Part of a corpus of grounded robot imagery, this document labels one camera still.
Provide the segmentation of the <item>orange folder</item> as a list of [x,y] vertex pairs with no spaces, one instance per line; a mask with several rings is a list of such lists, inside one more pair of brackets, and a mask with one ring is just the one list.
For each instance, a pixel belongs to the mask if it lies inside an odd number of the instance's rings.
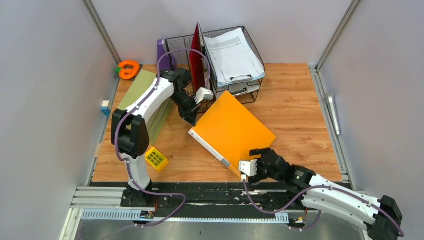
[[250,150],[271,146],[275,134],[259,121],[244,105],[225,91],[191,128],[189,134],[235,175],[248,177],[239,171],[239,161],[258,159]]

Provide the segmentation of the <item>white clipboard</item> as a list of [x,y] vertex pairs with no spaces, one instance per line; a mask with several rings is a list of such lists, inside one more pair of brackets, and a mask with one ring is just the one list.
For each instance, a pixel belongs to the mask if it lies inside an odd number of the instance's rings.
[[230,85],[228,92],[233,97],[238,97],[238,96],[246,95],[249,93],[253,93],[255,91],[258,91],[259,89],[260,89],[259,85],[249,86],[246,82],[242,82],[242,83]]

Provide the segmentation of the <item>red folder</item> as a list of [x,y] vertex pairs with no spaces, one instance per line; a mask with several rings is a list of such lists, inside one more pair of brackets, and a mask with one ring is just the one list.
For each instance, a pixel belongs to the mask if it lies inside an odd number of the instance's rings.
[[[203,53],[200,41],[200,31],[200,24],[197,23],[192,38],[191,49]],[[204,77],[203,57],[196,51],[190,51],[188,58],[192,77],[192,84],[195,92],[197,92],[200,88],[205,87],[206,85]]]

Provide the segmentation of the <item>black wire mesh basket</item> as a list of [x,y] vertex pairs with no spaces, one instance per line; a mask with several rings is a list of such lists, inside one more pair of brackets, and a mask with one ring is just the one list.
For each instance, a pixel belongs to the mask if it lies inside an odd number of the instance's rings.
[[[241,30],[242,35],[245,37],[248,47],[253,51],[259,63],[261,63],[262,65],[264,64],[258,52],[258,49],[256,48],[249,32],[244,26],[236,26],[236,27],[230,27],[230,28],[224,28],[224,29],[212,30],[212,31],[203,31],[200,28],[200,44],[201,44],[202,53],[207,57],[211,66],[211,75],[210,75],[210,80],[207,87],[212,90],[214,94],[214,98],[213,100],[205,100],[200,104],[199,111],[198,111],[199,114],[205,113],[225,91],[229,90],[230,85],[239,84],[239,83],[247,83],[249,86],[259,85],[260,88],[262,86],[262,82],[265,77],[264,74],[258,77],[256,76],[252,77],[251,80],[248,80],[248,81],[244,81],[244,82],[239,81],[239,82],[226,84],[226,85],[219,83],[219,81],[217,80],[219,68],[212,61],[212,58],[211,58],[212,55],[210,54],[210,47],[206,45],[205,39],[220,37],[226,33],[235,31],[237,29]],[[165,43],[167,45],[167,52],[180,50],[180,49],[190,49],[192,45],[193,36],[194,36],[194,33],[190,35],[166,38]],[[251,104],[256,102],[259,92],[260,92],[260,89],[252,93],[236,96],[235,98],[241,104]]]

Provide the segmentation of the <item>papers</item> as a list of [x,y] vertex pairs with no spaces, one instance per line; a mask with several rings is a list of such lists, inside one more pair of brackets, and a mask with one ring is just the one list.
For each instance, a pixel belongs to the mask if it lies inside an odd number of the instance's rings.
[[240,29],[215,38],[206,38],[213,63],[218,67],[219,83],[228,85],[249,81],[252,77],[265,76],[264,65],[247,45]]

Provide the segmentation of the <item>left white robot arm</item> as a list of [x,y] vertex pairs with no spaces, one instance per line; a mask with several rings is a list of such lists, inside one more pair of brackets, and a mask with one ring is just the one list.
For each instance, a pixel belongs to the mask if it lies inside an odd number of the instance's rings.
[[149,206],[155,194],[149,190],[152,181],[145,163],[150,145],[147,123],[164,102],[172,100],[180,117],[195,126],[202,102],[214,96],[204,87],[189,94],[185,88],[191,80],[191,74],[184,68],[161,70],[138,100],[124,110],[116,109],[112,114],[111,142],[118,159],[126,166],[128,185],[135,189],[133,198],[142,207]]

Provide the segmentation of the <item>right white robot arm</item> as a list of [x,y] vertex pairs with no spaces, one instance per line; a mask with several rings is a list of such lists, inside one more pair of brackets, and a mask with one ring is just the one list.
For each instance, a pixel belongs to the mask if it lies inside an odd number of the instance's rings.
[[238,164],[244,188],[262,180],[273,179],[283,185],[286,204],[276,210],[256,209],[272,215],[288,208],[315,209],[366,231],[372,240],[397,240],[405,237],[401,228],[403,214],[390,196],[368,196],[334,183],[306,167],[290,164],[271,148],[253,149],[253,160]]

